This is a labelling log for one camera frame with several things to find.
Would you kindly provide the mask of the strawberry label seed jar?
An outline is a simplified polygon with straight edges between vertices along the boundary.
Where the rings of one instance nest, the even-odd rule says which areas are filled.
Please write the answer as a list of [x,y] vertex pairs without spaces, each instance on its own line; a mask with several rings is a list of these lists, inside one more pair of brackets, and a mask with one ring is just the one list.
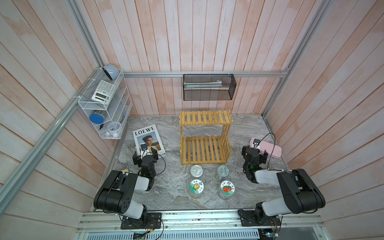
[[222,181],[219,186],[218,195],[221,199],[230,199],[235,194],[235,186],[230,181]]

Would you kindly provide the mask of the sunflower label seed jar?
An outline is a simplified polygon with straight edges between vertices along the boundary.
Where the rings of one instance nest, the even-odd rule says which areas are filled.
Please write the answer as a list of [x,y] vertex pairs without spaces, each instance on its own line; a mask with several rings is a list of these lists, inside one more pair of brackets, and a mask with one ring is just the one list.
[[192,198],[198,199],[203,195],[204,192],[204,183],[199,180],[195,179],[192,180],[189,184],[189,194]]

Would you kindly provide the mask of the purple label tin can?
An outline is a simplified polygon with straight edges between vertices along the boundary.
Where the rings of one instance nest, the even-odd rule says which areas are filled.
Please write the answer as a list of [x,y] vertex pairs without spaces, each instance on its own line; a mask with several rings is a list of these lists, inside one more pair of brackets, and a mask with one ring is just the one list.
[[230,169],[226,165],[220,165],[216,171],[216,179],[219,182],[225,181],[230,175]]

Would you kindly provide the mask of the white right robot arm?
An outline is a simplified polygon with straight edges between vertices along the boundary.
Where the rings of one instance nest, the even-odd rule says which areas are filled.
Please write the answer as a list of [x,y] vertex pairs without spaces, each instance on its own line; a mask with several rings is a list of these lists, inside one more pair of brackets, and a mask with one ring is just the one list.
[[242,148],[243,173],[255,184],[273,185],[280,188],[280,198],[258,203],[256,218],[276,217],[285,214],[315,213],[324,208],[326,200],[316,184],[303,169],[290,171],[269,170],[260,164],[267,162],[268,153],[250,146]]

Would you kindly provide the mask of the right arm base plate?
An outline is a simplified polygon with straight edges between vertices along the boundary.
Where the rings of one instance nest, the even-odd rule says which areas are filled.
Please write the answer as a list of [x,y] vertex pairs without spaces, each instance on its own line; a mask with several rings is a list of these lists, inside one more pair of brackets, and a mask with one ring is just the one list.
[[266,216],[258,209],[252,211],[238,210],[238,215],[243,227],[272,226],[279,227],[281,220],[278,216]]

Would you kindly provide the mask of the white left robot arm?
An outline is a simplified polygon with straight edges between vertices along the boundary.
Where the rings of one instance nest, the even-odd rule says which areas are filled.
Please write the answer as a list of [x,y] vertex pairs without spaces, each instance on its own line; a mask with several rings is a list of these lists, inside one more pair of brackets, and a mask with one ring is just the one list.
[[134,192],[148,192],[157,175],[155,163],[159,159],[157,150],[134,154],[134,164],[141,168],[138,174],[113,170],[94,198],[94,208],[104,213],[115,213],[132,220],[145,221],[147,207],[133,200]]

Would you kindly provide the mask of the white label tin can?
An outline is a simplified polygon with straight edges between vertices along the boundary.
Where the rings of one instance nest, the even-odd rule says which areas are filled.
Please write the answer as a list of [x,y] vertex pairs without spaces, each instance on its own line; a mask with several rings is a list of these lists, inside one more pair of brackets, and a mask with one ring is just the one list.
[[204,170],[201,166],[199,165],[193,165],[190,168],[190,174],[193,180],[198,179],[201,180],[204,174]]

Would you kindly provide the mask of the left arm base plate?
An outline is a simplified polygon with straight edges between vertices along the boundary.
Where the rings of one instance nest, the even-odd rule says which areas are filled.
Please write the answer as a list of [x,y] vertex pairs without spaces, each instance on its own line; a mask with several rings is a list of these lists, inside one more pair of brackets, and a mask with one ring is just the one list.
[[139,229],[160,229],[162,227],[162,214],[143,213],[140,219],[133,219],[123,217],[121,229],[122,230],[139,230]]

